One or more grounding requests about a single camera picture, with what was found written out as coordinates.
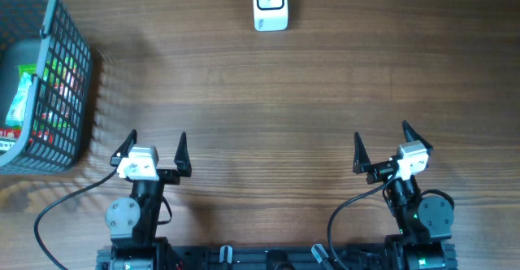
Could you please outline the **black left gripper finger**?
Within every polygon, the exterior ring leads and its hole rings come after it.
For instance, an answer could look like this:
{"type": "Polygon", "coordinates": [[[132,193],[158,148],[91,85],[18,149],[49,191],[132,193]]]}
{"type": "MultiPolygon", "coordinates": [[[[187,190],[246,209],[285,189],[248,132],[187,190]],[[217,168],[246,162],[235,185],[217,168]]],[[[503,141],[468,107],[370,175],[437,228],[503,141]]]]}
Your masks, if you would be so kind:
{"type": "Polygon", "coordinates": [[[137,131],[132,129],[128,134],[124,142],[110,157],[110,165],[112,167],[118,167],[123,158],[128,157],[130,150],[137,143],[137,131]]]}
{"type": "Polygon", "coordinates": [[[180,135],[180,140],[174,157],[174,163],[180,176],[191,177],[192,165],[189,159],[186,132],[182,132],[180,135]]]}

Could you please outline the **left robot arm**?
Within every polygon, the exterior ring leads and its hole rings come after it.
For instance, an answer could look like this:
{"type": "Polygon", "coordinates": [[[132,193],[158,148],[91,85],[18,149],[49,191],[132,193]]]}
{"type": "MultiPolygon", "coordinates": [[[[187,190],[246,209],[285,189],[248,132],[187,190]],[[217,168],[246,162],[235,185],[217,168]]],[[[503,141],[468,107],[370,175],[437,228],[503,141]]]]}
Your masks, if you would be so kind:
{"type": "Polygon", "coordinates": [[[157,237],[157,228],[171,219],[160,220],[161,207],[171,214],[164,197],[166,185],[178,185],[182,177],[192,175],[187,136],[181,133],[176,149],[175,168],[158,167],[154,146],[139,146],[133,129],[110,158],[118,177],[132,183],[126,198],[118,198],[106,210],[111,247],[97,253],[97,269],[182,269],[182,259],[165,237],[157,237]]]}

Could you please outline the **green gummy candy bag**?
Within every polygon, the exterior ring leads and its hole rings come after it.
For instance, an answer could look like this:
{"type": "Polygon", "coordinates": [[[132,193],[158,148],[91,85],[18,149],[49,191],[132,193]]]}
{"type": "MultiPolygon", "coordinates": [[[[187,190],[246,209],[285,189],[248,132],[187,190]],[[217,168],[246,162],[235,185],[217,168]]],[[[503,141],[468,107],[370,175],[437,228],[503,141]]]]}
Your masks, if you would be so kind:
{"type": "MultiPolygon", "coordinates": [[[[50,67],[43,72],[43,83],[37,95],[41,102],[37,104],[36,117],[62,133],[71,132],[78,127],[80,96],[84,94],[84,76],[77,71],[77,63],[69,57],[63,61],[53,58],[47,63],[50,67]]],[[[37,76],[37,65],[21,64],[17,70],[19,82],[22,72],[27,72],[32,76],[33,86],[33,78],[37,76]]]]}

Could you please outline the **red chocolate bar wrapper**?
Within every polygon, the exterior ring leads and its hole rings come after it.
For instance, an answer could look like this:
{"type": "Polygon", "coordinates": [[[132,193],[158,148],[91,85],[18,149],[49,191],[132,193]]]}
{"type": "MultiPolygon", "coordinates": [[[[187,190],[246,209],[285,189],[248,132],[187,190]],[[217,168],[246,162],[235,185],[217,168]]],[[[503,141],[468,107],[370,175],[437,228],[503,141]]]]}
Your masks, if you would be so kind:
{"type": "MultiPolygon", "coordinates": [[[[0,150],[1,153],[5,153],[8,150],[10,150],[14,144],[18,141],[20,138],[22,132],[21,127],[14,127],[14,128],[1,128],[1,143],[0,143],[0,150]]],[[[47,141],[50,139],[50,141],[53,141],[53,136],[50,135],[48,130],[42,131],[36,131],[33,130],[31,133],[32,136],[37,136],[39,138],[42,138],[44,141],[47,141]]]]}

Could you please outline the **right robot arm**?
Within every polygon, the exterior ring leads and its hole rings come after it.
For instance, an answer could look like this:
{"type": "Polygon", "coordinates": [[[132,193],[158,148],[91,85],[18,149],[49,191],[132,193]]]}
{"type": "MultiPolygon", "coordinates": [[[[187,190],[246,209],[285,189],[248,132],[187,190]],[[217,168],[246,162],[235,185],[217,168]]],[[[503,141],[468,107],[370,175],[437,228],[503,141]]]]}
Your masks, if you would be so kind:
{"type": "Polygon", "coordinates": [[[384,240],[383,265],[386,269],[456,269],[455,246],[448,242],[454,200],[438,189],[419,189],[416,176],[428,168],[433,146],[407,121],[402,128],[405,143],[379,163],[370,161],[360,133],[354,134],[353,172],[365,173],[369,185],[383,185],[383,199],[400,230],[384,240]]]}

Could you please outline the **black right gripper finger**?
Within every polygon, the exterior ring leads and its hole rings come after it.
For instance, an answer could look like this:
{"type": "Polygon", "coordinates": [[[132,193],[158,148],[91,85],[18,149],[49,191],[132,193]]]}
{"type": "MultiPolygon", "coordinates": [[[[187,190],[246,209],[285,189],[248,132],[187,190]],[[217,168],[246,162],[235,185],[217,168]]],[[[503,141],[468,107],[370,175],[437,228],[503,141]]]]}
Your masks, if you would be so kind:
{"type": "Polygon", "coordinates": [[[353,173],[361,174],[368,171],[371,166],[370,158],[366,152],[366,148],[359,132],[354,133],[354,157],[353,157],[353,173]]]}
{"type": "Polygon", "coordinates": [[[403,133],[405,135],[405,139],[407,142],[420,141],[427,149],[427,152],[431,152],[433,150],[433,146],[427,140],[425,140],[421,135],[419,135],[412,128],[412,126],[408,123],[407,120],[404,120],[402,122],[402,128],[403,128],[403,133]]]}

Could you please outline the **mint green wipes packet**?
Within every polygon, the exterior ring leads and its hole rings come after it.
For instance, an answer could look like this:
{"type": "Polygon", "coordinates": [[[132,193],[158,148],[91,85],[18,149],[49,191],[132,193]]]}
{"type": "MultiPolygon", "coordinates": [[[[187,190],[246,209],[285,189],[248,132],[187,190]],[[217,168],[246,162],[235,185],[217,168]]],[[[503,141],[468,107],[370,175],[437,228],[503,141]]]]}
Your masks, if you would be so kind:
{"type": "Polygon", "coordinates": [[[17,92],[12,100],[9,111],[7,112],[7,126],[18,127],[23,124],[28,101],[28,91],[31,86],[32,76],[27,72],[22,72],[17,92]]]}

